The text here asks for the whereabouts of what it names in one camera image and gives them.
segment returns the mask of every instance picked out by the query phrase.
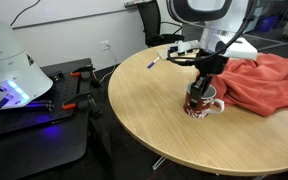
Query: red and white mug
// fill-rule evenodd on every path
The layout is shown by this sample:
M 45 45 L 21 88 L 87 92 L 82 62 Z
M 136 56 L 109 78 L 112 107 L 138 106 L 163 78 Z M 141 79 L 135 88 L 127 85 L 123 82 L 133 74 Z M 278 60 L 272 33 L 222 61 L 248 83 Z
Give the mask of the red and white mug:
M 195 108 L 192 108 L 190 106 L 191 102 L 191 95 L 190 95 L 190 88 L 192 84 L 189 84 L 187 86 L 186 90 L 186 96 L 185 96 L 185 103 L 183 105 L 184 111 L 191 117 L 194 118 L 204 118 L 208 114 L 219 114 L 222 113 L 225 109 L 224 101 L 220 99 L 214 98 L 216 95 L 216 89 L 214 86 L 209 85 L 206 92 L 202 96 L 201 100 L 198 102 L 198 104 L 195 106 Z M 218 109 L 211 109 L 212 104 L 217 104 Z

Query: office chair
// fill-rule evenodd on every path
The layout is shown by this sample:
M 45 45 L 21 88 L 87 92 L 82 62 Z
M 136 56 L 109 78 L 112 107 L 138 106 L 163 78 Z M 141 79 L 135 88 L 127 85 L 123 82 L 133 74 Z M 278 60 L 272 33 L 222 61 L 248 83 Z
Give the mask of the office chair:
M 182 29 L 182 26 L 171 22 L 161 22 L 160 9 L 156 0 L 139 3 L 137 5 L 137 8 L 143 21 L 145 44 L 148 47 L 169 44 L 174 43 L 175 41 L 184 40 L 184 36 L 176 34 Z M 163 23 L 178 26 L 179 29 L 177 29 L 173 34 L 160 34 L 161 24 Z

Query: marker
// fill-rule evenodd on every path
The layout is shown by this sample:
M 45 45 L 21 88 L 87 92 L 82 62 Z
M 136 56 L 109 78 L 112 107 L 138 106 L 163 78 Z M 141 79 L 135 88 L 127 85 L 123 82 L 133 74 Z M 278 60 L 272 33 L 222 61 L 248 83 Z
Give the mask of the marker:
M 151 64 L 149 64 L 149 65 L 147 66 L 147 68 L 148 68 L 148 69 L 151 68 L 159 59 L 160 59 L 160 57 L 157 57 L 153 62 L 151 62 Z

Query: power outlet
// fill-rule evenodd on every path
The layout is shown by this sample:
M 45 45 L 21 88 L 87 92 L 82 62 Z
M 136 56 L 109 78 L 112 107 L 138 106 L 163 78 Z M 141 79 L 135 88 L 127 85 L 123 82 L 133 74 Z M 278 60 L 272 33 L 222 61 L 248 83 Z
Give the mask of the power outlet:
M 102 41 L 101 45 L 102 45 L 102 50 L 103 51 L 110 49 L 110 45 L 109 45 L 109 41 L 108 40 Z

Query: wall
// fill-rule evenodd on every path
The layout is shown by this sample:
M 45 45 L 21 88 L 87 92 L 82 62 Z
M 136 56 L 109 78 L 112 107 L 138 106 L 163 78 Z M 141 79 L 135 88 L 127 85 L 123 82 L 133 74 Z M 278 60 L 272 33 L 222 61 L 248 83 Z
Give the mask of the wall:
M 0 19 L 10 24 L 26 7 L 36 6 L 25 12 L 12 27 L 54 22 L 125 10 L 125 0 L 0 0 Z
M 96 69 L 114 64 L 100 42 L 109 40 L 118 63 L 145 49 L 143 24 L 137 10 L 121 11 L 15 30 L 39 66 L 90 57 Z

